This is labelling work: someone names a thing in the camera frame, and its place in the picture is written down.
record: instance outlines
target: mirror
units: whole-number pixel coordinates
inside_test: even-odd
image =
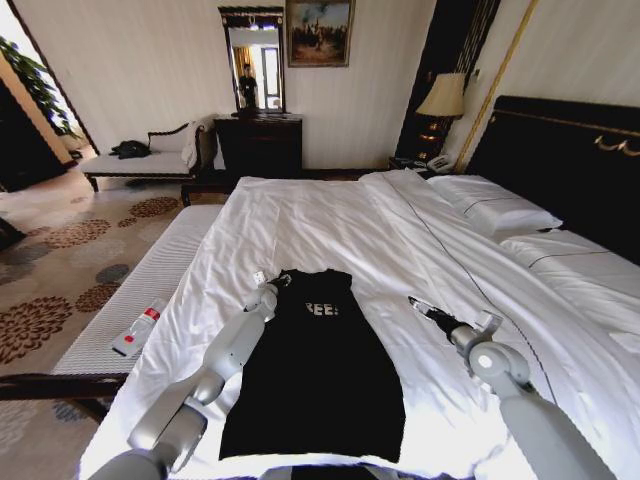
[[[238,112],[285,112],[282,7],[220,7]]]

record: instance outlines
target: chaise lounge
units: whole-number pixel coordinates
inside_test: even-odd
[[[194,180],[212,168],[218,151],[213,117],[185,123],[168,132],[149,132],[151,155],[119,159],[99,155],[80,165],[94,192],[97,177],[165,178]]]

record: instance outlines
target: lamp shade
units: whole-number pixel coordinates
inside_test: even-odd
[[[427,98],[416,113],[432,117],[457,117],[464,113],[462,91],[464,73],[441,73],[431,87]]]

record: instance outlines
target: bed bench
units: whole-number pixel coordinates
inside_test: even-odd
[[[97,177],[129,177],[194,180],[213,168],[218,142],[213,116],[205,117],[168,132],[148,132],[151,155],[119,159],[98,155],[80,164],[80,171],[98,191]],[[190,157],[185,162],[184,156]]]
[[[51,374],[0,378],[0,400],[64,399],[101,421],[107,410],[97,399],[115,396],[138,359],[115,354],[111,340],[154,298],[171,298],[221,209],[197,205],[180,212]]]

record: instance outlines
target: mirror frame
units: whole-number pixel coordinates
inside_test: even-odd
[[[282,105],[280,110],[260,110],[256,109],[254,114],[282,114],[287,113],[286,91],[284,88],[284,8],[282,7],[218,7],[220,16],[222,17],[222,26],[224,27],[224,37],[227,41],[227,57],[229,58],[229,68],[231,69],[231,83],[233,86],[233,97],[236,100],[236,110],[238,112],[246,112],[240,108],[238,100],[238,85],[233,74],[233,51],[231,39],[229,37],[229,28],[249,28],[252,20],[255,25],[262,27],[264,25],[276,25],[278,30],[278,68],[282,82]]]

